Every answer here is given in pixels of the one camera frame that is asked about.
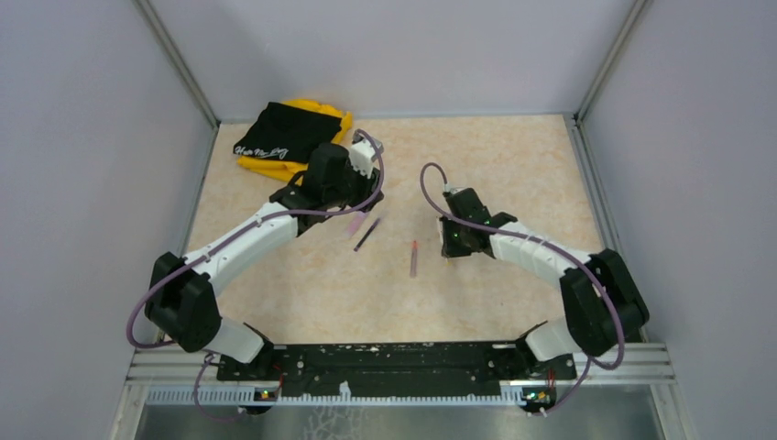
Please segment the pink highlighter pen body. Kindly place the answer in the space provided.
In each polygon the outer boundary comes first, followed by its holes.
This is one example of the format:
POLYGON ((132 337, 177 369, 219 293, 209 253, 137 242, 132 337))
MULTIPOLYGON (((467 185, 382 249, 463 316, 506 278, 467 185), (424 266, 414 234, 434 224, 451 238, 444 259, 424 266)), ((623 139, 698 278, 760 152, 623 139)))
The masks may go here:
POLYGON ((366 219, 368 218, 369 213, 365 212, 356 212, 353 219, 349 223, 347 229, 345 230, 345 234, 348 238, 353 237, 356 232, 359 230, 359 228, 364 224, 366 219))

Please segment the dark purple gel pen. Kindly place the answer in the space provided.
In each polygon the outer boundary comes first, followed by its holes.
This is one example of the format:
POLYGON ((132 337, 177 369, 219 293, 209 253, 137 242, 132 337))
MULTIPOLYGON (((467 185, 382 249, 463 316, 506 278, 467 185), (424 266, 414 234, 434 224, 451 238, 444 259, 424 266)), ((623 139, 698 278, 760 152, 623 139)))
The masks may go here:
POLYGON ((369 228, 367 229, 365 234, 358 240, 358 242, 356 243, 355 247, 353 248, 354 252, 358 252, 360 250, 360 248, 362 246, 364 246, 365 242, 373 234, 373 232, 378 227, 378 225, 380 225, 381 221, 382 221, 382 218, 379 217, 369 226, 369 228))

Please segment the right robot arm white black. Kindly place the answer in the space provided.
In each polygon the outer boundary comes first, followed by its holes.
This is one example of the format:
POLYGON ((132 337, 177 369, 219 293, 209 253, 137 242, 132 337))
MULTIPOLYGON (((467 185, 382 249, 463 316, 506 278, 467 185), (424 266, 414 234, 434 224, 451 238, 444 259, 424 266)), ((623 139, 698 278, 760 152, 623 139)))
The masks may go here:
POLYGON ((471 188, 447 189, 443 197, 451 213, 439 219, 444 257, 483 253, 561 293, 563 316, 517 340, 516 365, 524 376, 539 378, 554 358, 574 352, 597 358, 648 323, 648 307, 615 250, 589 253, 537 236, 511 214, 491 214, 471 188))

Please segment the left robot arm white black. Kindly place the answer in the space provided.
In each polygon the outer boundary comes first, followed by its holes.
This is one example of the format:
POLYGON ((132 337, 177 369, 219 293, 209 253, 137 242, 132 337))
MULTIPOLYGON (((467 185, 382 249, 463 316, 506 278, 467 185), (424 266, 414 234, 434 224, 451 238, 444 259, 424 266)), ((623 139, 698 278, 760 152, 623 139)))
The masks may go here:
POLYGON ((275 366, 270 342, 250 325, 221 316, 218 295, 270 251, 311 227, 333 216, 370 211, 383 198, 383 154, 383 144, 362 130, 348 148, 322 143, 307 170, 297 172, 239 226, 182 257, 160 256, 126 330, 132 332, 143 314, 184 351, 225 355, 250 378, 267 377, 275 366))

